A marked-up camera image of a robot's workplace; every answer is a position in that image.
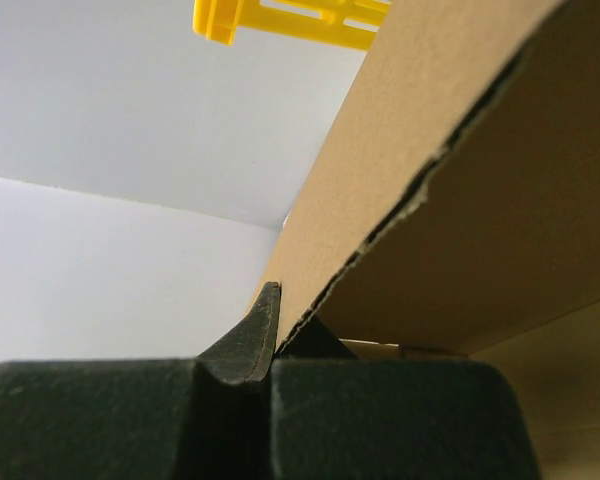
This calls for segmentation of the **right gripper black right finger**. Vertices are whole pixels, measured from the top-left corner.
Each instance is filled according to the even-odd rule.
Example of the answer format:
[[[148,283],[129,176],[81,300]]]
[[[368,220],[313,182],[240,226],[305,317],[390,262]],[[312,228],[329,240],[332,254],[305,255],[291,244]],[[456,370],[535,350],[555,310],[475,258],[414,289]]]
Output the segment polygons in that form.
[[[270,370],[275,479],[537,479],[504,376],[458,358],[361,359],[311,320]]]

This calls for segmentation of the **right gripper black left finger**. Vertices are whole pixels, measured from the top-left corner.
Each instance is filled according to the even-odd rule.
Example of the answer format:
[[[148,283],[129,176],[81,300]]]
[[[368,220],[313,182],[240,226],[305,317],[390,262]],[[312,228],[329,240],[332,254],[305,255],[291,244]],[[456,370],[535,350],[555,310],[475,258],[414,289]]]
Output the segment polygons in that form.
[[[194,358],[0,363],[0,479],[264,479],[280,286]]]

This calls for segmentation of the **brown cardboard box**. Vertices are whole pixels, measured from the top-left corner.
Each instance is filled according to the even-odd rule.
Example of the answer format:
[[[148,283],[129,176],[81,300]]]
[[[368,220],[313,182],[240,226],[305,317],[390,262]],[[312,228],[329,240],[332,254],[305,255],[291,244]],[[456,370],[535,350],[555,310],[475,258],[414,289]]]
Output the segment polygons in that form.
[[[600,1],[393,3],[267,267],[279,348],[458,358],[600,479]]]

